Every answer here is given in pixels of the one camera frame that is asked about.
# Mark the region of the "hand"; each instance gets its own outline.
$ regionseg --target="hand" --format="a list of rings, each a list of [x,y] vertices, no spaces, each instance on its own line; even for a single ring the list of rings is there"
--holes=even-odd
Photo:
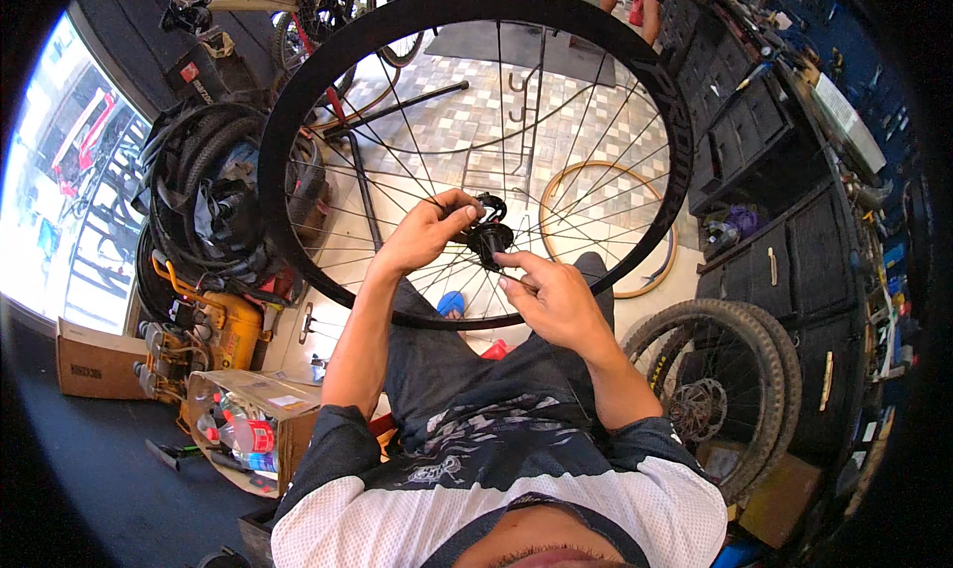
[[[521,268],[521,280],[539,288],[536,294],[517,280],[502,277],[499,286],[526,324],[548,342],[572,349],[583,359],[614,345],[612,329],[582,273],[569,264],[556,264],[530,252],[495,253],[497,264]]]
[[[451,237],[486,213],[483,204],[461,190],[437,193],[429,200],[417,202],[400,221],[394,234],[375,255],[369,273],[373,271],[392,278],[409,275],[433,262]]]

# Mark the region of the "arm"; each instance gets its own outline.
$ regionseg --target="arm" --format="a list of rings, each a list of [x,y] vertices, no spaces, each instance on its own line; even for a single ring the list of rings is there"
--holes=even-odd
[[[607,430],[661,415],[659,399],[618,347],[579,270],[530,252],[497,253],[494,259],[501,266],[522,268],[527,273],[522,280],[539,287],[533,295],[518,281],[500,279],[507,299],[530,328],[586,362],[596,413]]]
[[[661,6],[656,0],[642,1],[642,40],[652,47],[661,30]]]
[[[484,213],[460,190],[438,193],[434,200],[439,207],[417,203],[372,260],[328,363],[322,404],[354,405],[371,418],[387,371],[387,337],[400,278],[433,262],[451,237]],[[453,212],[441,220],[443,211]]]

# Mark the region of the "blue flip-flop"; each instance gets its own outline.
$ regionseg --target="blue flip-flop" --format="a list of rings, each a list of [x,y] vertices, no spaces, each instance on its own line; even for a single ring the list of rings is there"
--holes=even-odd
[[[454,311],[459,313],[460,316],[463,315],[463,293],[459,290],[451,290],[445,293],[436,304],[436,312],[443,317],[447,317],[447,314]]]

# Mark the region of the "storefront window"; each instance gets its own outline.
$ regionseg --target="storefront window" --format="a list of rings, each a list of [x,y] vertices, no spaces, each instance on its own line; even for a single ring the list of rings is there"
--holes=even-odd
[[[50,320],[122,333],[142,223],[130,200],[148,133],[64,16],[33,71],[7,150],[6,296]]]

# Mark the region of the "bike repair shop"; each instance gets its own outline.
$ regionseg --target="bike repair shop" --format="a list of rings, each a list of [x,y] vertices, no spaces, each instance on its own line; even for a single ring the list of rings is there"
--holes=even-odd
[[[712,565],[816,561],[935,320],[911,87],[850,0],[658,0],[653,49],[645,1],[70,4],[7,157],[29,253],[4,296],[18,342],[54,336],[27,415],[114,560],[272,566],[375,252],[456,188],[486,214],[393,322],[500,360],[531,330],[494,254],[597,254],[617,342],[724,498]]]

